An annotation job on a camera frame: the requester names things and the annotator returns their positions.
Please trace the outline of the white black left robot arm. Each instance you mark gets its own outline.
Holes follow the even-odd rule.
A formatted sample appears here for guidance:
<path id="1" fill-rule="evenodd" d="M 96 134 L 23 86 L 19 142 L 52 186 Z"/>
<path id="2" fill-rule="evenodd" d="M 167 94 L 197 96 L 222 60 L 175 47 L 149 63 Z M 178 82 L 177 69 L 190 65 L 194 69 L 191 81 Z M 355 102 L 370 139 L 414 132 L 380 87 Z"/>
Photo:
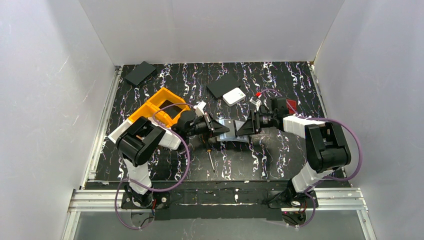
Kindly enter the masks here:
<path id="1" fill-rule="evenodd" d="M 188 140 L 193 136 L 204 139 L 216 138 L 234 130 L 233 125 L 226 126 L 208 112 L 196 113 L 184 110 L 177 121 L 167 126 L 158 115 L 140 116 L 132 121 L 125 120 L 108 135 L 114 143 L 119 156 L 128 170 L 129 189 L 138 196 L 159 192 L 152 187 L 148 161 L 158 147 L 176 151 L 186 151 L 186 160 L 190 160 Z"/>

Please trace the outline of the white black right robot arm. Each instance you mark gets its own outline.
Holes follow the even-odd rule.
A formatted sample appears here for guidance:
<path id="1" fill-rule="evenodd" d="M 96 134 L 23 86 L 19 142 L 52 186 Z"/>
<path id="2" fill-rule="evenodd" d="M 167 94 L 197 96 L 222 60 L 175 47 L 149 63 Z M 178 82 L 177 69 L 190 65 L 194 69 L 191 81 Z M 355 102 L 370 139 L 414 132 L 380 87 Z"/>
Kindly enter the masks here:
<path id="1" fill-rule="evenodd" d="M 309 193 L 317 182 L 351 162 L 351 152 L 340 124 L 296 116 L 295 108 L 283 97 L 272 98 L 270 107 L 261 104 L 251 110 L 236 135 L 255 135 L 263 128 L 272 127 L 305 139 L 307 162 L 287 185 L 285 193 L 290 197 Z"/>

